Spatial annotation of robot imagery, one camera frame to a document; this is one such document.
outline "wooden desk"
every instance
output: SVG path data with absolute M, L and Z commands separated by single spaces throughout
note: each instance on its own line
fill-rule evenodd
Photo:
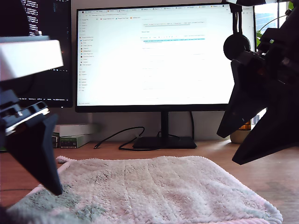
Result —
M 299 149 L 290 148 L 257 161 L 239 166 L 231 161 L 238 145 L 230 141 L 197 142 L 197 149 L 163 149 L 151 152 L 120 151 L 120 143 L 95 143 L 78 149 L 54 149 L 55 157 L 72 159 L 99 158 L 105 160 L 146 159 L 158 156 L 199 155 L 216 162 L 242 183 L 276 206 L 284 217 L 284 224 L 298 223 L 299 218 Z M 38 182 L 10 154 L 0 155 L 1 190 L 33 189 Z M 10 206 L 29 191 L 2 191 L 2 206 Z

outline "web browser window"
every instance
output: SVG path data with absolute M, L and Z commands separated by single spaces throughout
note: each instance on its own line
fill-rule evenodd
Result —
M 78 106 L 227 104 L 228 5 L 78 12 Z M 254 12 L 243 34 L 255 50 Z

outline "black headphones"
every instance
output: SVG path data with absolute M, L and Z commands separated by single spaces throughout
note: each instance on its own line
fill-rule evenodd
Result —
M 224 42 L 223 51 L 229 60 L 236 59 L 243 51 L 250 51 L 250 42 L 242 32 L 242 6 L 229 4 L 233 14 L 233 32 Z M 239 32 L 237 31 L 237 23 L 239 20 Z

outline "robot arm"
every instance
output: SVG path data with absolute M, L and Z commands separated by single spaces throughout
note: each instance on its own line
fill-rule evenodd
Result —
M 299 1 L 293 3 L 282 27 L 263 34 L 257 53 L 244 51 L 231 63 L 235 86 L 217 134 L 227 137 L 267 108 L 234 155 L 238 164 L 299 145 Z

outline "window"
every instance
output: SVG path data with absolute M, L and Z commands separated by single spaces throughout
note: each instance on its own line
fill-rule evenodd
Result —
M 256 12 L 256 31 L 260 31 L 263 34 L 267 28 L 278 28 L 284 23 L 286 17 L 285 12 L 288 9 L 288 2 L 271 3 L 265 5 L 255 6 Z M 257 122 L 266 113 L 266 109 L 259 112 L 251 120 L 251 128 L 257 124 Z

